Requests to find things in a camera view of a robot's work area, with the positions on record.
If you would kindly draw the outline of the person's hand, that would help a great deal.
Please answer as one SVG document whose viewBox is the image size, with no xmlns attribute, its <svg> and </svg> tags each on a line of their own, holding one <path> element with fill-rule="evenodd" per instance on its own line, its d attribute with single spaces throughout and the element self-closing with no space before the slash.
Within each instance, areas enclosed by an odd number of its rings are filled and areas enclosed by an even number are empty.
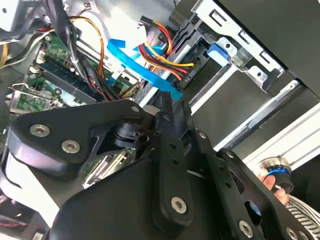
<svg viewBox="0 0 320 240">
<path fill-rule="evenodd" d="M 269 189 L 272 190 L 276 184 L 276 178 L 273 175 L 268 175 L 268 171 L 265 168 L 262 168 L 257 175 L 258 179 Z M 283 204 L 285 205 L 289 199 L 289 194 L 283 188 L 277 189 L 274 193 L 274 196 Z"/>
</svg>

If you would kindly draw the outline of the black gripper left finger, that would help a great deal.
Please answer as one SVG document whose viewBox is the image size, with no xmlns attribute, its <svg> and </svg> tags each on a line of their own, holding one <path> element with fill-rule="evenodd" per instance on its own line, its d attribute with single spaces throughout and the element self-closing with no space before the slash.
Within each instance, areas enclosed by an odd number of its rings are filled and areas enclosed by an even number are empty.
<svg viewBox="0 0 320 240">
<path fill-rule="evenodd" d="M 162 96 L 155 115 L 124 99 L 22 115 L 10 127 L 7 159 L 39 173 L 50 186 L 69 194 L 69 200 L 86 190 L 73 193 L 67 185 L 93 158 L 132 147 L 138 160 L 157 130 L 172 129 L 180 137 L 171 100 L 167 93 Z"/>
</svg>

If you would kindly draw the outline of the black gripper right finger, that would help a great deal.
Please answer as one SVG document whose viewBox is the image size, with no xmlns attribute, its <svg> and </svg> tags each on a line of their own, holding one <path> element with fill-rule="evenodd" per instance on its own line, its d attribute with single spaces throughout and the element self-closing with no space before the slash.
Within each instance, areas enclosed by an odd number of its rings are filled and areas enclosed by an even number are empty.
<svg viewBox="0 0 320 240">
<path fill-rule="evenodd" d="M 182 240 L 311 240 L 312 234 L 228 149 L 214 151 L 181 104 L 194 219 Z"/>
</svg>

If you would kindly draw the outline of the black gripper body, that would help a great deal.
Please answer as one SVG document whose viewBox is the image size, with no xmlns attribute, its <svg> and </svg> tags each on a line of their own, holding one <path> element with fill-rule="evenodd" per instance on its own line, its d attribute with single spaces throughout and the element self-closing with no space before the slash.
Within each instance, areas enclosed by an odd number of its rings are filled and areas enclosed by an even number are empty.
<svg viewBox="0 0 320 240">
<path fill-rule="evenodd" d="M 174 130 L 157 130 L 137 161 L 71 197 L 47 238 L 182 240 L 195 217 L 188 150 Z"/>
</svg>

